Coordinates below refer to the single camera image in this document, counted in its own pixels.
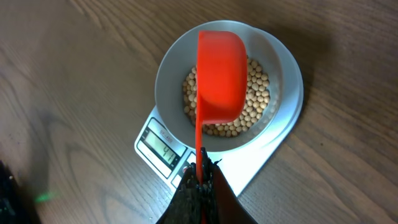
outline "wooden table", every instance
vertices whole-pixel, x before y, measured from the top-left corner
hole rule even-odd
[[[300,65],[293,131],[239,196],[259,223],[398,223],[395,0],[2,0],[0,158],[43,223],[154,223],[172,196],[132,144],[157,67],[217,19],[280,39]]]

